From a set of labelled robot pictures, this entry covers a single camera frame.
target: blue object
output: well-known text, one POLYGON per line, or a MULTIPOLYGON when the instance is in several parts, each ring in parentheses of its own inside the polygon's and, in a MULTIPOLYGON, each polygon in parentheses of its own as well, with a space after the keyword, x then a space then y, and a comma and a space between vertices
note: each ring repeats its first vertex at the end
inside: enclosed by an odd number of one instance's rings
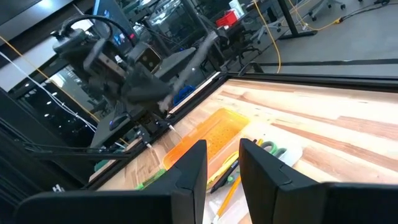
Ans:
POLYGON ((189 94, 195 91, 195 87, 192 85, 187 85, 186 87, 182 88, 177 95, 173 98, 173 105, 177 106, 181 101, 183 101, 189 94))

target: pen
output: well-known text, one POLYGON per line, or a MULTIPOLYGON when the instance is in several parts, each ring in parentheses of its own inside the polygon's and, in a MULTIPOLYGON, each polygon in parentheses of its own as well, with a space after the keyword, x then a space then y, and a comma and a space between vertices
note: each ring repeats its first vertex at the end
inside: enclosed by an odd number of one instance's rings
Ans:
POLYGON ((232 172, 237 168, 239 165, 239 159, 236 159, 232 165, 228 168, 227 171, 220 177, 220 179, 214 184, 214 186, 211 188, 210 193, 212 194, 215 192, 217 189, 220 187, 224 186, 224 184, 227 182, 229 175, 232 174, 232 172))

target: red box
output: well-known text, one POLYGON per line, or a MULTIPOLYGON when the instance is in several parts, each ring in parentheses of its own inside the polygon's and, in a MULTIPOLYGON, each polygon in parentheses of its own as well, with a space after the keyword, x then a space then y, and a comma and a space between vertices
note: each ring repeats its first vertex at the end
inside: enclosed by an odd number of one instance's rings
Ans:
POLYGON ((236 18, 234 11, 229 11, 221 19, 216 21, 217 27, 232 26, 238 18, 236 18))

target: desk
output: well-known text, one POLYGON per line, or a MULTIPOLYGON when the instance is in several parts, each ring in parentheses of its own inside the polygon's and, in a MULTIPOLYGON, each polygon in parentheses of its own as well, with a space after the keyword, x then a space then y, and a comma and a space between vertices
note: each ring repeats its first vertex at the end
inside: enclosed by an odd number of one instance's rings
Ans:
MULTIPOLYGON (((228 80, 174 128, 184 136, 219 108, 251 118, 250 126, 264 124, 299 140, 303 157, 294 169, 319 182, 398 184, 398 94, 228 80)), ((99 190, 133 189, 162 168, 162 158, 179 140, 169 131, 99 190)), ((247 215, 241 223, 249 221, 247 215)))

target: white wall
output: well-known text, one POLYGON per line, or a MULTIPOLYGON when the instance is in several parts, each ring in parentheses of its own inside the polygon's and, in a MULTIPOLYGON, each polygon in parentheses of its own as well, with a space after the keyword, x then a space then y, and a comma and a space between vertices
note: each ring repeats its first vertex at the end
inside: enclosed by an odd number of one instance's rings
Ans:
MULTIPOLYGON (((83 30, 87 30, 92 25, 93 24, 90 21, 80 21, 74 24, 72 28, 81 28, 83 30)), ((56 41, 57 40, 54 37, 49 37, 45 41, 41 42, 40 44, 36 45, 34 48, 26 52, 24 54, 24 57, 28 61, 30 61, 35 67, 40 67, 55 55, 55 52, 52 50, 52 46, 56 41)), ((30 75, 35 70, 35 67, 33 67, 22 57, 13 60, 13 62, 28 75, 30 75)), ((14 86, 23 81, 23 79, 25 78, 26 76, 11 63, 8 63, 6 66, 0 69, 0 87, 3 90, 10 91, 14 86)))

